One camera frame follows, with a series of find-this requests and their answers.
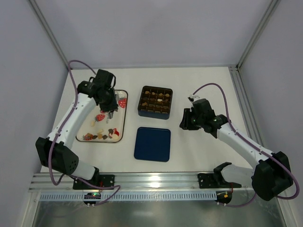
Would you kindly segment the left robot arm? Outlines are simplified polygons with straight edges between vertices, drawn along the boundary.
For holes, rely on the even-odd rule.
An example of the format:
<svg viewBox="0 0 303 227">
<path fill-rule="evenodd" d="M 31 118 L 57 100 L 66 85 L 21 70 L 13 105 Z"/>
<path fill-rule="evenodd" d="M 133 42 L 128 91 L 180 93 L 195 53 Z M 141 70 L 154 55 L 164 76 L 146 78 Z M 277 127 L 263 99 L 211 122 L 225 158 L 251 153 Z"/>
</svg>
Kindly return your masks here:
<svg viewBox="0 0 303 227">
<path fill-rule="evenodd" d="M 89 189 L 101 188 L 99 169 L 80 161 L 71 148 L 81 125 L 96 106 L 106 113 L 118 109 L 115 84 L 114 74 L 99 69 L 94 77 L 74 86 L 75 100 L 63 119 L 46 138 L 37 139 L 36 150 L 41 165 L 49 169 L 52 181 L 55 170 L 84 183 Z"/>
</svg>

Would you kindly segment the silver metal tongs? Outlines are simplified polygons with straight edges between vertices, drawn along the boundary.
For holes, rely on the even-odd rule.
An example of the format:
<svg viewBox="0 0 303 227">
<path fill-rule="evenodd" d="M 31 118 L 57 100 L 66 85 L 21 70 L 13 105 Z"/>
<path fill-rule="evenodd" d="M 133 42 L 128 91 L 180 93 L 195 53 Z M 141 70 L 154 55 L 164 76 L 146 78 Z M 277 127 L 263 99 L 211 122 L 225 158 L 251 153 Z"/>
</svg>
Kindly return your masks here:
<svg viewBox="0 0 303 227">
<path fill-rule="evenodd" d="M 108 112 L 108 119 L 112 119 L 113 118 L 113 115 L 114 115 L 114 111 L 110 111 Z"/>
</svg>

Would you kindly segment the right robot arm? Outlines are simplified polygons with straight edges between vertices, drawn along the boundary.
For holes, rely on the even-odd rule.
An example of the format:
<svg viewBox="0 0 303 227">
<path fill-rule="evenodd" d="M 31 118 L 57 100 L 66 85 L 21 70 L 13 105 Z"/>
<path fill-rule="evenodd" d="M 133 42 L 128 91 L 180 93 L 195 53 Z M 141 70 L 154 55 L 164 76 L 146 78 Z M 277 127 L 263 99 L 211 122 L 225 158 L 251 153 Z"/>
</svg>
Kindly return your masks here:
<svg viewBox="0 0 303 227">
<path fill-rule="evenodd" d="M 180 128 L 204 130 L 234 149 L 250 165 L 249 168 L 221 165 L 213 175 L 216 186 L 237 183 L 252 187 L 260 198 L 269 201 L 293 185 L 288 157 L 283 152 L 274 153 L 242 135 L 226 116 L 215 114 L 207 99 L 192 96 L 189 101 L 192 106 L 184 109 Z"/>
</svg>

